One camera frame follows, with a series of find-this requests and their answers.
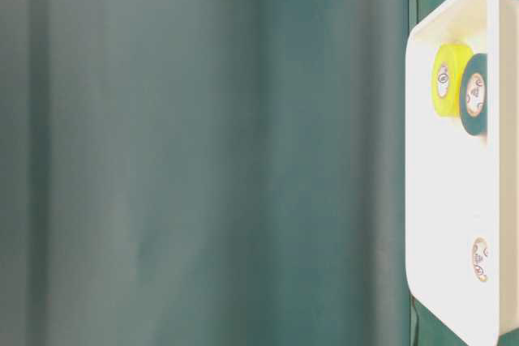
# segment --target yellow tape roll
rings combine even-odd
[[[436,53],[431,95],[435,111],[441,117],[459,116],[461,77],[471,57],[472,49],[463,44],[444,44]]]

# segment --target dark green tape roll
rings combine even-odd
[[[487,132],[487,55],[478,53],[467,62],[460,87],[460,117],[470,135]]]

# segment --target tape roll core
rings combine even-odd
[[[487,132],[487,55],[472,56],[465,67],[460,90],[460,117],[470,135]]]
[[[441,45],[436,53],[431,77],[431,96],[435,111],[441,117],[460,113],[461,77],[472,49],[463,44]]]

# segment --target circular logo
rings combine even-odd
[[[483,110],[485,102],[485,81],[479,73],[470,76],[465,94],[467,113],[471,117],[477,117]]]
[[[488,245],[483,238],[478,238],[472,245],[472,267],[478,280],[486,282],[488,275],[485,273],[485,265],[488,258]]]
[[[438,83],[436,84],[438,96],[444,98],[448,92],[448,67],[443,63],[438,70]]]

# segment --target curtain fold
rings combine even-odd
[[[410,342],[407,0],[0,4],[0,343]]]

